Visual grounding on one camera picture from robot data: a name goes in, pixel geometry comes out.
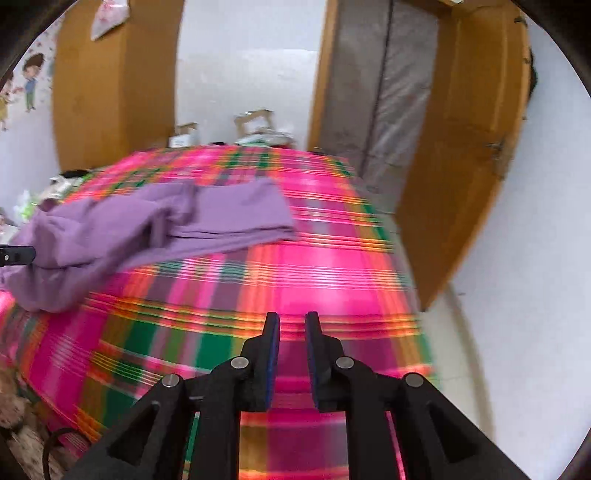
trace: white floor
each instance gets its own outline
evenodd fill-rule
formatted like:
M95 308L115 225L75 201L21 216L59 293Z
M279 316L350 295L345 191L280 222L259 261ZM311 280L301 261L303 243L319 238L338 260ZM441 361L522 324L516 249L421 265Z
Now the white floor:
M483 428L482 406L477 401L469 355L454 316L453 306L444 293L421 314L421 326L431 346L441 391L472 423Z
M392 236L395 248L403 250L398 229L391 215L387 214L380 195L368 194L374 206L381 212L380 218ZM488 398L470 334L461 317L452 291L444 291L431 308L421 314L421 326L431 348L433 365L442 393L491 439L494 437Z

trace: wooden door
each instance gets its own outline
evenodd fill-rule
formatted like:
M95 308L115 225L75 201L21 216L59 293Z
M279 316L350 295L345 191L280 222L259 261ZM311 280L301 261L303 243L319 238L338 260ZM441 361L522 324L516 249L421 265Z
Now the wooden door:
M519 136L530 81L527 27L509 0L440 17L433 90L395 218L426 310L491 208Z

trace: bed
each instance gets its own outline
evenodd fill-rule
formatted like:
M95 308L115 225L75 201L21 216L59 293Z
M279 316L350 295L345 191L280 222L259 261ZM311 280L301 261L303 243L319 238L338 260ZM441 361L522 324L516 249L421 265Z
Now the bed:
M2 351L54 426L98 439L163 375L209 372L260 334L266 312L275 311L275 395L269 412L242 415L241 478L346 478L344 414L320 414L311 399L305 313L317 310L324 332L374 370L432 377L401 253L344 160L256 147L138 152L65 201L126 194L149 182L226 185L260 176L286 196L296 241L118 273L61 314L30 314L0 292Z

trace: white box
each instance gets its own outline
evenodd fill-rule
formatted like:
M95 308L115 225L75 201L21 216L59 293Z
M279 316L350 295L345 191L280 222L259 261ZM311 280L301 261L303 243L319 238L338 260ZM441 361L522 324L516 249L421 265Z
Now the white box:
M169 148L185 148L200 145L198 125L193 122L190 124L179 125L175 129L176 135L168 139Z

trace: purple cloth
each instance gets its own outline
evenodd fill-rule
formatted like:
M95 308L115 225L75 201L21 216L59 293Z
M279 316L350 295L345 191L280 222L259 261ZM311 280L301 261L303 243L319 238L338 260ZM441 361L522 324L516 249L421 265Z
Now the purple cloth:
M116 271L291 239L294 219L269 179L223 187L149 184L130 195L37 210L12 244L27 267L0 269L0 287L29 311L62 312Z

